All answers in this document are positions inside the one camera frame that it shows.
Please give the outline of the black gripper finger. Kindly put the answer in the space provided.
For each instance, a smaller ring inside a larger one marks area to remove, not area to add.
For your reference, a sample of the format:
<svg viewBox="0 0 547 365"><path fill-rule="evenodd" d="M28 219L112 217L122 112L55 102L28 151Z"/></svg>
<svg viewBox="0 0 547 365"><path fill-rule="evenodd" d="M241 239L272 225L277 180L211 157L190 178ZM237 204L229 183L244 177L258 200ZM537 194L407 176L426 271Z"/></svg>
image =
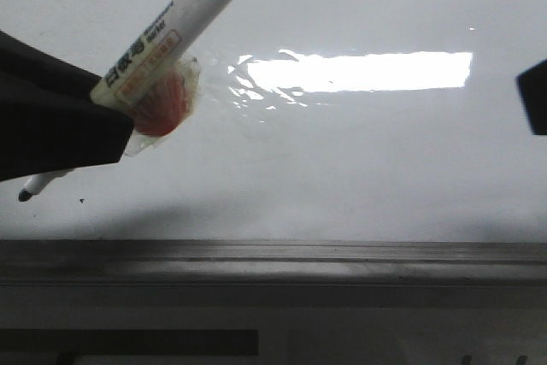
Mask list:
<svg viewBox="0 0 547 365"><path fill-rule="evenodd" d="M99 80L2 33L2 180L121 159L134 122L91 101Z"/></svg>
<svg viewBox="0 0 547 365"><path fill-rule="evenodd" d="M547 61L543 60L516 77L526 117L535 135L546 135Z"/></svg>

